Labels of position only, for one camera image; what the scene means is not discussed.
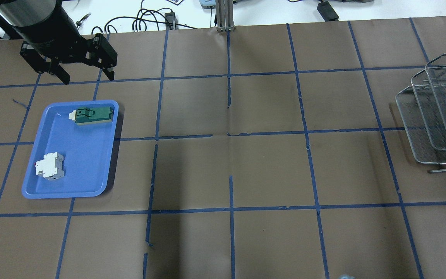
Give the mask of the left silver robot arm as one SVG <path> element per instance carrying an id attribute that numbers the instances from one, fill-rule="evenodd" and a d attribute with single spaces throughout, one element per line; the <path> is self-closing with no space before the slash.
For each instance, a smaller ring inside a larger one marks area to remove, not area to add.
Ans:
<path id="1" fill-rule="evenodd" d="M 82 63 L 114 80 L 118 54 L 113 46 L 101 33 L 82 37 L 60 0 L 0 0 L 0 15 L 23 38 L 20 55 L 36 73 L 47 72 L 69 84 L 62 65 Z"/>

